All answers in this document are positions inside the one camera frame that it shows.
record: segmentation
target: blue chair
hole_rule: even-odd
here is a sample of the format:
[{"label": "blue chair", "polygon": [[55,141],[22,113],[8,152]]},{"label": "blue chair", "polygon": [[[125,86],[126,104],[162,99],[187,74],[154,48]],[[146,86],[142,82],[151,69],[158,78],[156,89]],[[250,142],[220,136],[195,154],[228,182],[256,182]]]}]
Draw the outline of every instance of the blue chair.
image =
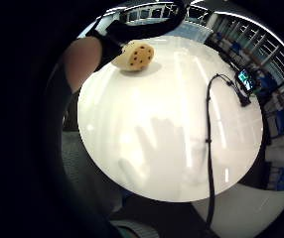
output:
[{"label": "blue chair", "polygon": [[277,137],[284,135],[284,108],[276,112],[275,125],[278,130],[278,135],[273,138],[277,138]]},{"label": "blue chair", "polygon": [[260,90],[256,93],[260,100],[267,101],[271,93],[277,88],[278,83],[273,79],[270,73],[258,78],[260,81]]},{"label": "blue chair", "polygon": [[276,185],[276,190],[284,190],[284,168],[280,168],[279,180]]},{"label": "blue chair", "polygon": [[241,45],[238,42],[233,42],[231,47],[229,48],[229,52],[234,52],[237,57],[239,57],[239,62],[242,60],[242,56],[240,55]]},{"label": "blue chair", "polygon": [[215,35],[216,35],[216,38],[217,38],[218,42],[220,42],[220,41],[222,40],[222,35],[221,35],[221,33],[220,33],[220,32],[217,32]]}]

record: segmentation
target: window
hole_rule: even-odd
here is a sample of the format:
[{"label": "window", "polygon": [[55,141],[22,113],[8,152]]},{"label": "window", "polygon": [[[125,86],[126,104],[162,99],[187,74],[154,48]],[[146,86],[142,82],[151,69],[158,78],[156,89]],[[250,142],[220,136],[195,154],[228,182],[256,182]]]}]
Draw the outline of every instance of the window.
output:
[{"label": "window", "polygon": [[250,29],[250,25],[248,25],[247,23],[245,23],[244,26],[240,27],[240,35],[239,35],[239,39],[237,40],[240,45],[243,47],[247,44],[247,42],[249,41],[247,34],[249,32]]},{"label": "window", "polygon": [[273,74],[273,76],[276,77],[278,83],[284,81],[284,68],[282,67],[282,64],[276,58],[274,58],[270,64],[276,71],[276,74]]},{"label": "window", "polygon": [[268,36],[268,39],[267,39],[267,44],[269,44],[269,46],[271,46],[273,49],[275,49],[276,47],[277,47],[277,43],[276,43],[276,41],[273,41],[273,40],[269,40],[269,38],[271,38],[270,36]]},{"label": "window", "polygon": [[213,27],[212,27],[212,30],[213,30],[214,32],[217,32],[217,31],[218,31],[218,27],[219,27],[220,23],[221,23],[221,18],[218,17],[218,18],[216,19],[215,23],[213,24]]},{"label": "window", "polygon": [[120,22],[126,22],[127,20],[127,14],[123,13],[123,14],[120,14]]},{"label": "window", "polygon": [[249,48],[252,50],[261,41],[263,36],[264,36],[264,33],[259,31],[258,36],[254,39],[252,44],[250,44]]},{"label": "window", "polygon": [[172,14],[173,14],[173,15],[176,15],[177,10],[178,10],[178,7],[177,7],[177,6],[175,6],[175,5],[172,6],[172,10],[171,10],[170,16],[172,16]]},{"label": "window", "polygon": [[260,47],[260,49],[263,51],[263,52],[265,52],[267,55],[270,55],[273,51],[274,51],[274,49],[272,49],[271,47],[271,49],[269,48],[270,46],[268,45],[268,44],[262,44],[261,45],[261,47]]},{"label": "window", "polygon": [[137,12],[131,12],[129,15],[129,22],[135,21],[138,19],[138,13]]},{"label": "window", "polygon": [[248,27],[248,25],[246,23],[243,23],[243,24],[239,28],[239,33],[240,34],[242,34],[244,32],[244,30]]},{"label": "window", "polygon": [[271,74],[279,84],[284,81],[284,71],[282,71],[282,69],[274,60],[266,66],[266,69],[271,72]]},{"label": "window", "polygon": [[[252,43],[252,47],[253,47],[253,48],[254,48],[257,44],[259,44],[260,41],[262,41],[263,36],[264,36],[264,35],[259,35],[259,36],[257,37],[257,39],[253,41],[253,43]],[[262,45],[263,45],[263,44],[261,44],[261,46],[259,46],[259,48],[256,49],[256,50],[253,52],[253,55],[258,59],[259,62],[263,62],[263,61],[267,58],[267,56],[269,55],[269,53],[268,53],[264,48],[262,48]]]},{"label": "window", "polygon": [[209,20],[210,16],[212,15],[211,11],[206,11],[203,14],[203,18],[202,18],[202,25],[205,25],[207,23],[207,21]]},{"label": "window", "polygon": [[160,9],[154,9],[153,11],[152,11],[152,18],[160,18],[161,17],[161,11],[162,11],[162,9],[160,8]]},{"label": "window", "polygon": [[205,9],[191,7],[189,10],[189,18],[198,19],[203,24],[206,23],[209,17],[210,17],[210,12]]},{"label": "window", "polygon": [[255,35],[256,32],[257,32],[257,28],[255,26],[250,25],[250,30],[246,34],[247,39],[250,40]]},{"label": "window", "polygon": [[168,18],[170,16],[170,8],[172,5],[165,5],[164,12],[163,12],[163,18]]},{"label": "window", "polygon": [[284,68],[284,60],[282,60],[281,56],[280,56],[279,54],[277,54],[277,55],[275,56],[275,59],[276,59],[278,62],[280,62],[280,65],[281,65],[281,67],[282,67],[282,69],[283,69],[283,68]]},{"label": "window", "polygon": [[142,10],[141,11],[141,15],[140,15],[140,18],[141,19],[146,19],[149,17],[149,10]]},{"label": "window", "polygon": [[237,22],[235,23],[234,29],[233,29],[233,31],[231,31],[231,35],[229,35],[232,40],[235,41],[235,40],[240,36],[240,34],[241,34],[241,32],[240,32],[240,26],[241,26],[241,25],[242,25],[242,22],[241,22],[241,21],[237,21]]},{"label": "window", "polygon": [[226,30],[228,29],[227,24],[228,24],[228,20],[226,19],[226,17],[220,18],[218,22],[218,26],[216,27],[216,31],[225,35]]},{"label": "window", "polygon": [[232,18],[227,18],[227,22],[224,25],[224,34],[230,34],[230,32],[232,31],[232,29],[235,27],[236,21]]}]

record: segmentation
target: desk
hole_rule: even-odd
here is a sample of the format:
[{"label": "desk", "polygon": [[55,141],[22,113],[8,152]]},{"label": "desk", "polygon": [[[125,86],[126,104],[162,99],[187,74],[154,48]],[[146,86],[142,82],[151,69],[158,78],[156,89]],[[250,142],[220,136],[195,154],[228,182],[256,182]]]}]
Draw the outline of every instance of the desk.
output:
[{"label": "desk", "polygon": [[[217,72],[234,72],[200,43],[163,36],[140,72],[111,63],[83,85],[77,106],[83,143],[95,163],[123,187],[163,201],[209,197],[206,93]],[[241,108],[222,80],[211,92],[215,193],[236,184],[252,166],[261,143],[256,98]]]}]

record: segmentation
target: yellow sponge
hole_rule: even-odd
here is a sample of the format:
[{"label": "yellow sponge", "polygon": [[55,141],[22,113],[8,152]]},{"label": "yellow sponge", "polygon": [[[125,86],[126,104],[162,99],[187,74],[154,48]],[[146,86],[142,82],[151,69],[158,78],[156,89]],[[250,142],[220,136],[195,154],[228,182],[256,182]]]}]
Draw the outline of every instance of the yellow sponge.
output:
[{"label": "yellow sponge", "polygon": [[142,41],[131,41],[123,47],[122,54],[112,64],[126,71],[137,71],[147,66],[154,56],[154,49]]}]

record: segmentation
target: black cable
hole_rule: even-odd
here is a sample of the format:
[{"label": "black cable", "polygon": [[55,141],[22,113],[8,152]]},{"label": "black cable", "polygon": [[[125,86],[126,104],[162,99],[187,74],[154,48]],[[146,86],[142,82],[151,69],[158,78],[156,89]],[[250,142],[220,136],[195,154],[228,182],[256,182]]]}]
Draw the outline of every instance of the black cable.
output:
[{"label": "black cable", "polygon": [[205,235],[206,237],[213,237],[211,232],[211,225],[213,221],[213,213],[214,213],[214,183],[213,183],[213,162],[212,162],[212,125],[211,125],[211,116],[210,116],[210,100],[211,100],[211,88],[212,83],[216,78],[221,78],[228,86],[231,86],[233,90],[239,97],[239,101],[241,106],[246,106],[242,104],[242,94],[239,91],[239,88],[233,83],[233,81],[224,74],[216,74],[213,76],[208,85],[207,90],[207,98],[206,98],[206,112],[207,112],[207,124],[208,124],[208,136],[206,139],[206,143],[208,143],[209,152],[208,152],[208,174],[209,174],[209,185],[210,185],[210,202],[209,202],[209,212],[206,220],[206,229]]},{"label": "black cable", "polygon": [[213,212],[214,212],[214,184],[213,184],[213,163],[212,163],[212,127],[211,127],[211,116],[210,116],[210,100],[211,100],[211,87],[213,80],[218,78],[215,75],[209,85],[207,91],[206,98],[206,115],[207,115],[207,123],[208,123],[208,137],[206,142],[209,146],[209,155],[208,155],[208,174],[209,174],[209,184],[210,184],[210,204],[209,204],[209,212],[206,220],[207,230],[211,229],[212,221],[213,221]]}]

